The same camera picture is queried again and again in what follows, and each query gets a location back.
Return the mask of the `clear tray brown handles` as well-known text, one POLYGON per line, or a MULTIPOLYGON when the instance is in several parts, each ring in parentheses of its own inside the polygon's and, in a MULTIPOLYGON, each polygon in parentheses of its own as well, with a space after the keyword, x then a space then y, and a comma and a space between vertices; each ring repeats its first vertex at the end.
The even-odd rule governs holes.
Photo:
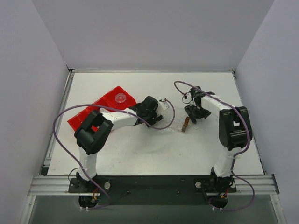
MULTIPOLYGON (((160 133, 185 133, 187 131, 194 131, 199 129, 199 127, 202 125, 202 121, 199 120, 197 123, 192 123, 191 120, 189 120, 188 124, 185 125, 185 120, 187 116, 185 115, 176 115, 173 123, 166 129, 158 130, 160 133)), ((165 127, 171 122, 171 117, 164 117, 161 121, 159 121, 156 125, 156 127, 165 127)))

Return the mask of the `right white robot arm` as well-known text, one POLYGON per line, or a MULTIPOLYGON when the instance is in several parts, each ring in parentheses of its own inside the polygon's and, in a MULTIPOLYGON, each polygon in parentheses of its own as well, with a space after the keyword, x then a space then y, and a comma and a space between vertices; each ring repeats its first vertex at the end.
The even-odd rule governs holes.
POLYGON ((218 137, 223 145, 216 164, 211 169, 214 184, 230 184, 233 165, 241 152, 252 140, 248 109, 235 107, 218 99, 213 92, 204 94, 200 87, 190 89, 191 101, 184 107, 189 119, 196 124, 211 114, 218 121, 218 137))

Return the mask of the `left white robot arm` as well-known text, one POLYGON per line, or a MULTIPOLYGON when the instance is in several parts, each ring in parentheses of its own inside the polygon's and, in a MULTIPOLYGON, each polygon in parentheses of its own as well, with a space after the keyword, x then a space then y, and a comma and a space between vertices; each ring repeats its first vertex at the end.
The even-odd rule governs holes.
POLYGON ((97 153, 105 145, 111 131, 125 126, 136 126, 143 121, 154 125, 163 119, 162 113, 169 107, 167 102, 147 96, 142 102, 123 111, 91 111, 74 134, 79 147, 79 162, 82 165, 76 174, 80 188, 85 192, 94 190, 97 153))

